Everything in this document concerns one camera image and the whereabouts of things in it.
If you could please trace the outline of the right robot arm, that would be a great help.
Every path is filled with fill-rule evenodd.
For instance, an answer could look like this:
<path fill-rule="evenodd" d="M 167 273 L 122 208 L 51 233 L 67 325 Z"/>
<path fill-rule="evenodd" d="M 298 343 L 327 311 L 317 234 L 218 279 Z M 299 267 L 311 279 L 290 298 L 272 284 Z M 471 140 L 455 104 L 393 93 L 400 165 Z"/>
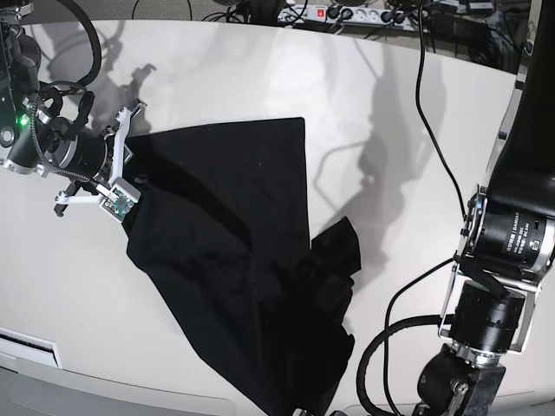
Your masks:
<path fill-rule="evenodd" d="M 72 182 L 107 188 L 121 177 L 125 140 L 134 116 L 124 107 L 116 127 L 103 134 L 86 125 L 95 101 L 89 85 L 101 70 L 101 43 L 86 12 L 64 1 L 88 37 L 92 63 L 77 81 L 42 82 L 42 51 L 26 34 L 22 20 L 34 9 L 31 1 L 1 3 L 1 165 L 19 174 L 54 173 Z"/>

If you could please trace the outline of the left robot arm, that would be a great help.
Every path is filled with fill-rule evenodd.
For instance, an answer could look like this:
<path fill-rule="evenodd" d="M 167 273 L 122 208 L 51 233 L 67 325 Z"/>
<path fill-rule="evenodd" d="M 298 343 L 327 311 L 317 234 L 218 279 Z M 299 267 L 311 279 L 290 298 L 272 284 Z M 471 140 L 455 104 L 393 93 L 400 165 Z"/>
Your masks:
<path fill-rule="evenodd" d="M 385 321 L 366 347 L 356 373 L 356 392 L 370 415 L 382 409 L 366 390 L 369 361 L 389 338 L 406 328 L 435 325 L 446 339 L 424 367 L 417 415 L 485 415 L 505 369 L 500 358 L 523 350 L 542 279 L 554 262 L 554 121 L 543 94 L 554 89 L 554 4 L 539 13 L 528 75 L 512 99 L 518 107 L 503 147 L 488 163 L 487 182 L 460 201 L 460 245 L 448 263 L 465 283 L 453 314 Z"/>

